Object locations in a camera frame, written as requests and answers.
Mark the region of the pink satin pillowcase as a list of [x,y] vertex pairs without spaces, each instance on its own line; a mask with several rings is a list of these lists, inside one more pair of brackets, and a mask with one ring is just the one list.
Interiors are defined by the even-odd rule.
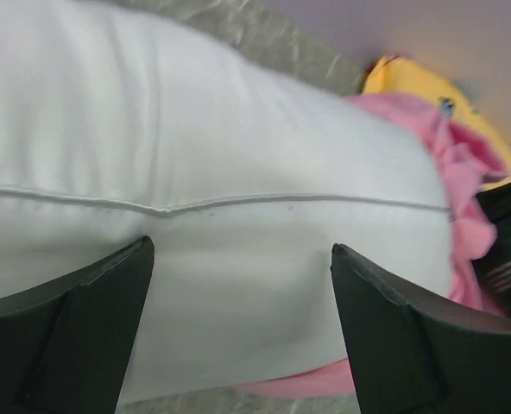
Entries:
[[449,299],[494,315],[499,308],[478,285],[471,262],[492,247],[497,232],[476,200],[481,185],[508,176],[502,158],[485,138],[445,116],[426,100],[404,92],[349,97],[371,114],[414,132],[432,155],[451,209],[451,291]]

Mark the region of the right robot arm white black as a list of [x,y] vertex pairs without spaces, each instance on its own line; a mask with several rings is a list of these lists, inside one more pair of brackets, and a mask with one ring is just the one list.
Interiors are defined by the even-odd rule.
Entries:
[[496,238],[490,250],[473,261],[485,291],[511,317],[511,182],[476,195],[485,216],[494,224]]

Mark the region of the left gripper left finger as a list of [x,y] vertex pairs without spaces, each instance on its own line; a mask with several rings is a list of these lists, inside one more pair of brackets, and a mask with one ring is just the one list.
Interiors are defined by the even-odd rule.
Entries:
[[0,413],[112,413],[155,263],[146,236],[0,298]]

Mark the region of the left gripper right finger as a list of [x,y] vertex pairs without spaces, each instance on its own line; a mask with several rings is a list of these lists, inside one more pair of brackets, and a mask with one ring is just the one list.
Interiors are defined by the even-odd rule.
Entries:
[[457,304],[343,244],[331,280],[361,412],[511,413],[511,319]]

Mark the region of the white pillow insert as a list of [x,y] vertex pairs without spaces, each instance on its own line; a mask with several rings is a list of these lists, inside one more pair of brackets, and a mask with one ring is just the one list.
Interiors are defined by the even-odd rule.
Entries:
[[448,203],[412,131],[105,3],[0,1],[0,297],[141,235],[155,269],[122,401],[351,392],[343,243],[441,296]]

